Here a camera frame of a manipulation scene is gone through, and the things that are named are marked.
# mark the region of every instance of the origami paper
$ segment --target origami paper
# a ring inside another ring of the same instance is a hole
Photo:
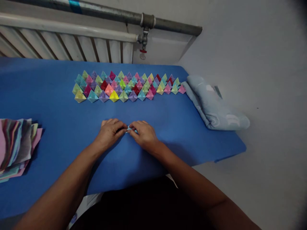
[[[117,102],[119,99],[117,93],[115,91],[113,91],[110,95],[110,100],[113,101],[113,102]]]
[[[180,86],[180,88],[178,89],[178,92],[184,94],[185,93],[185,88],[183,87],[183,85]]]
[[[111,93],[114,91],[114,89],[111,87],[110,84],[108,84],[108,86],[106,87],[105,93],[110,96]]]
[[[109,76],[110,78],[111,78],[111,80],[113,81],[114,80],[114,78],[116,77],[116,75],[111,71],[111,73],[110,73],[110,76]]]
[[[108,75],[104,71],[102,71],[100,78],[104,81],[104,80],[106,80],[107,77],[108,77]]]
[[[116,83],[115,80],[112,81],[111,87],[112,87],[113,89],[116,89],[116,88],[117,88],[117,83]]]
[[[99,75],[97,75],[95,82],[97,83],[97,85],[99,85],[99,87],[101,86],[101,84],[103,83],[103,80],[101,79],[101,77]]]
[[[118,74],[118,78],[119,78],[119,80],[124,79],[124,77],[125,77],[125,75],[123,74],[123,72],[122,72],[122,71],[120,71],[120,73]]]
[[[97,95],[94,93],[93,90],[91,90],[90,94],[89,94],[89,97],[87,98],[90,102],[95,102],[98,100],[98,97]]]
[[[154,98],[153,96],[154,96],[154,94],[153,94],[152,91],[149,89],[149,91],[148,91],[146,97],[147,97],[149,100],[152,100],[152,99]]]
[[[165,87],[165,89],[164,89],[164,92],[167,93],[167,94],[170,94],[171,89],[170,89],[170,86],[169,86],[169,85],[166,85],[166,87]]]
[[[96,88],[95,88],[95,94],[99,97],[101,92],[102,92],[102,89],[99,87],[99,85],[96,85]]]
[[[135,85],[132,89],[136,95],[138,95],[140,93],[140,90],[138,89],[138,87]]]
[[[161,87],[161,84],[159,84],[159,87],[158,87],[158,89],[157,89],[157,93],[158,94],[163,94],[164,93],[164,91],[163,91],[163,89],[162,89],[162,87]]]
[[[126,100],[128,100],[128,96],[126,94],[125,91],[123,91],[120,96],[119,96],[119,99],[122,101],[122,102],[125,102]]]
[[[136,100],[138,99],[138,97],[137,97],[137,95],[135,94],[134,91],[132,91],[132,92],[130,93],[130,95],[128,96],[128,98],[129,98],[132,102],[134,102],[134,101],[136,101]]]
[[[90,88],[89,85],[87,85],[86,88],[85,88],[85,90],[84,90],[84,95],[85,95],[86,97],[88,97],[89,94],[90,94],[90,92],[91,92],[91,88]]]
[[[74,88],[73,88],[73,94],[76,95],[76,93],[81,90],[83,92],[83,90],[80,88],[80,86],[78,86],[78,84],[76,83]]]
[[[141,101],[145,100],[146,96],[144,94],[144,92],[141,90],[140,93],[138,94],[138,99],[140,99]]]
[[[106,102],[107,100],[109,100],[109,96],[104,91],[102,91],[99,96],[99,100],[101,100],[102,102]]]
[[[173,88],[172,88],[172,93],[173,93],[173,94],[177,94],[177,93],[178,93],[177,85],[174,85],[174,86],[173,86]]]

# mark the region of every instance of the blue table cover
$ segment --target blue table cover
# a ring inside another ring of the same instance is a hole
[[[186,94],[156,94],[150,101],[100,100],[77,103],[72,89],[78,74],[112,70],[140,76],[188,73],[173,65],[131,65],[25,58],[0,58],[0,118],[32,118],[44,128],[26,174],[0,184],[0,219],[27,211],[76,156],[96,137],[101,121],[126,124],[146,120],[158,138],[193,166],[242,153],[246,146],[235,132],[206,128]],[[87,194],[122,189],[166,174],[166,170],[125,134],[95,164]]]

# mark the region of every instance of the metal pipe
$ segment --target metal pipe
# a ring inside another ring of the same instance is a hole
[[[134,13],[120,10],[108,6],[102,6],[94,3],[88,3],[78,0],[8,0],[19,3],[26,3],[45,8],[51,8],[61,11],[73,12],[88,15],[97,18],[109,19],[149,29],[161,29],[173,31],[182,34],[198,36],[202,32],[202,27],[188,25],[185,23],[174,22],[170,20],[156,18],[153,15]]]

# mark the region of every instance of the light blue blanket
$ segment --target light blue blanket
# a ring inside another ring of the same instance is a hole
[[[207,128],[229,131],[249,127],[249,119],[240,111],[227,105],[203,77],[190,75],[187,81],[182,82],[182,85]]]

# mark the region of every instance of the origami pyramid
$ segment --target origami pyramid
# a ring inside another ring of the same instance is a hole
[[[122,102],[125,102],[126,100],[128,100],[128,96],[126,94],[125,91],[123,91],[120,96],[119,96],[119,99],[122,101]]]
[[[132,91],[132,92],[130,93],[130,95],[128,96],[128,98],[129,98],[132,102],[134,102],[134,101],[136,101],[136,100],[138,99],[138,97],[137,97],[137,95],[135,94],[134,91]]]
[[[185,93],[185,88],[183,87],[183,85],[180,86],[180,88],[178,89],[178,92],[184,94]]]
[[[138,99],[140,99],[141,101],[145,100],[146,96],[144,94],[144,92],[141,90],[140,93],[138,94]]]
[[[73,88],[73,94],[76,95],[78,91],[81,91],[83,93],[83,90],[80,88],[80,86],[78,86],[78,84],[76,83],[74,88]]]
[[[113,102],[117,102],[119,99],[117,93],[115,92],[115,90],[111,93],[110,95],[110,100],[113,101]]]
[[[113,81],[114,80],[114,78],[116,77],[116,75],[111,71],[111,73],[110,73],[110,76],[109,76],[110,78],[111,78],[111,80]]]
[[[90,94],[89,94],[89,97],[87,98],[90,102],[95,102],[98,100],[98,97],[97,95],[94,93],[93,90],[91,90]]]
[[[120,73],[118,74],[118,78],[119,78],[119,80],[124,79],[124,77],[125,77],[125,75],[123,74],[123,72],[122,72],[122,71],[120,71]]]
[[[85,96],[83,95],[83,93],[79,90],[79,91],[76,93],[75,100],[76,100],[78,103],[81,103],[82,101],[85,101],[85,100],[86,100],[86,97],[85,97]]]
[[[104,81],[107,77],[108,75],[104,71],[102,71],[100,78]]]
[[[95,88],[95,94],[99,97],[101,92],[102,92],[102,89],[99,87],[99,85],[96,85],[96,88]]]
[[[157,89],[157,93],[158,94],[163,94],[164,93],[164,91],[163,91],[163,89],[162,89],[162,87],[161,87],[161,84],[159,85],[159,87],[158,87],[158,89]]]
[[[153,96],[154,96],[154,94],[153,94],[152,91],[149,89],[149,91],[148,91],[146,97],[147,97],[149,100],[152,100],[152,99],[154,98]]]
[[[88,97],[89,94],[90,94],[90,92],[91,92],[91,90],[92,90],[92,89],[90,88],[90,86],[87,85],[86,88],[85,88],[85,90],[84,90],[84,95],[85,95],[86,97]]]
[[[174,85],[174,86],[173,86],[173,88],[172,88],[172,93],[173,93],[173,94],[177,94],[177,93],[178,93],[177,85]]]
[[[164,89],[164,92],[167,93],[167,94],[170,94],[171,89],[170,89],[170,86],[169,86],[169,85],[166,85],[166,87],[165,87],[165,89]]]
[[[99,96],[99,100],[101,100],[102,102],[106,102],[107,100],[109,100],[109,96],[104,91],[102,91]]]
[[[99,75],[97,75],[95,82],[97,83],[97,85],[101,86],[101,84],[103,83],[103,80],[101,79]]]
[[[111,87],[110,84],[108,84],[108,86],[106,87],[105,93],[110,96],[111,93],[114,91],[114,89]]]

